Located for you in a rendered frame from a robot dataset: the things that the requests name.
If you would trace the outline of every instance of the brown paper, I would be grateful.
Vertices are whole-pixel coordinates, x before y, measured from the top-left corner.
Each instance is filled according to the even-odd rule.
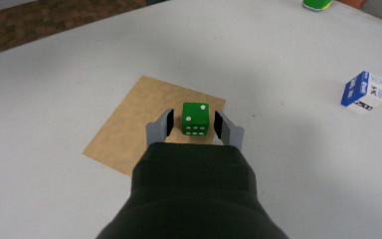
[[[215,131],[215,111],[222,111],[225,100],[141,77],[111,117],[102,126],[83,154],[131,176],[147,150],[146,125],[167,110],[174,109],[174,128],[165,142],[211,144]],[[206,136],[184,135],[181,131],[183,103],[207,103],[210,126]]]

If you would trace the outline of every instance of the white table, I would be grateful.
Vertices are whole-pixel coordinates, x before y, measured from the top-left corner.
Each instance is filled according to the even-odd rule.
[[[340,100],[382,76],[381,39],[380,19],[337,2],[176,0],[0,53],[0,237],[98,235],[130,178],[82,152],[146,75],[227,100],[290,238],[380,238],[382,108]]]

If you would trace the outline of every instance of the blue and white box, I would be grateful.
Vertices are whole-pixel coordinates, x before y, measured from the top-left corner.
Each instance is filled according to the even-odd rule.
[[[341,104],[359,114],[382,105],[382,78],[362,72],[346,84]]]

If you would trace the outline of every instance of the blue box side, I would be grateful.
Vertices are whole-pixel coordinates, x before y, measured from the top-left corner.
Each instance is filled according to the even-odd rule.
[[[342,96],[341,104],[345,107],[353,104],[367,93],[367,87],[369,82],[369,73],[362,72],[355,79],[355,86],[351,88],[351,82],[353,79],[346,84],[345,91]]]

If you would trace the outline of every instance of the brown floor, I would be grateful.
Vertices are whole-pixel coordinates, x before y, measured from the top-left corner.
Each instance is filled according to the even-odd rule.
[[[145,0],[39,0],[3,9],[0,52],[145,6]]]

